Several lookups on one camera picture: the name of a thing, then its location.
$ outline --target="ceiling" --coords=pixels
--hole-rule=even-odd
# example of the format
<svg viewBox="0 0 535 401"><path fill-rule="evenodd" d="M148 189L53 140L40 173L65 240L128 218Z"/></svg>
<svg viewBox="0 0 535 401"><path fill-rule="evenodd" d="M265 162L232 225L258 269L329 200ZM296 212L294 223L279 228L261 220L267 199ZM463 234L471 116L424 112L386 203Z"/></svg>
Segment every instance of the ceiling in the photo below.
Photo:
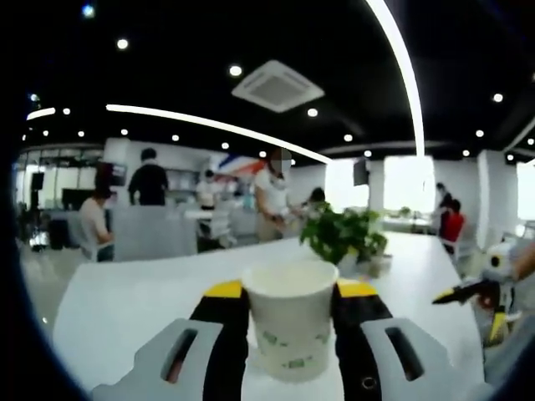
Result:
<svg viewBox="0 0 535 401"><path fill-rule="evenodd" d="M386 2L414 67L426 153L458 159L463 150L475 155L507 147L535 115L535 35L522 22L529 13L535 18L535 9L490 0ZM104 142L127 129L132 140L214 150L227 142L229 152L250 156L266 149L232 132L105 108L126 104L233 124L333 158L365 150L372 150L372 158L415 153L404 80L365 0L276 0L254 8L244 0L89 3L92 18L76 1L41 3L27 12L28 25L46 26L23 55L28 112L57 111L28 121L24 146ZM523 17L513 18L519 10ZM120 38L128 40L124 50L117 48ZM272 59L325 95L284 113L232 96L241 79ZM228 72L233 64L243 70L237 78ZM501 103L492 100L496 93L503 95ZM309 108L318 116L309 117ZM80 130L84 138L77 136ZM535 151L527 142L534 134L516 147ZM172 135L179 135L178 142Z"/></svg>

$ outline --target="hair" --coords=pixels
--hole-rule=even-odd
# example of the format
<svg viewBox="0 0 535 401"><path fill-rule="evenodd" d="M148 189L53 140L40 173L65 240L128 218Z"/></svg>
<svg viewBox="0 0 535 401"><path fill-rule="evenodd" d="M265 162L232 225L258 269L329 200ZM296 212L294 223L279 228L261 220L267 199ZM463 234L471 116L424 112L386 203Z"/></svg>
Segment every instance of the hair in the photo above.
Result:
<svg viewBox="0 0 535 401"><path fill-rule="evenodd" d="M459 213L461 211L461 203L457 199L452 200L448 207L451 208L455 213Z"/></svg>
<svg viewBox="0 0 535 401"><path fill-rule="evenodd" d="M97 199L109 199L111 190L108 185L98 185L93 191L93 197Z"/></svg>
<svg viewBox="0 0 535 401"><path fill-rule="evenodd" d="M149 159L155 159L157 156L157 153L152 148L143 149L141 151L141 161L149 160Z"/></svg>
<svg viewBox="0 0 535 401"><path fill-rule="evenodd" d="M323 188L314 188L312 194L310 194L309 200L311 202L325 202L325 192Z"/></svg>

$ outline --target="paper cup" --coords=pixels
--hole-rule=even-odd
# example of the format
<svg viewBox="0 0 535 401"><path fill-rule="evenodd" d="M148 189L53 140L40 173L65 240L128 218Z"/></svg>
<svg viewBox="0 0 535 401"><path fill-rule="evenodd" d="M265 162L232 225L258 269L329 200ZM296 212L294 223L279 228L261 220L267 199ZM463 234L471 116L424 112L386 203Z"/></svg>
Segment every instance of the paper cup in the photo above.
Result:
<svg viewBox="0 0 535 401"><path fill-rule="evenodd" d="M242 284L256 328L257 362L267 374L300 383L327 368L338 276L334 265L312 260L245 271Z"/></svg>

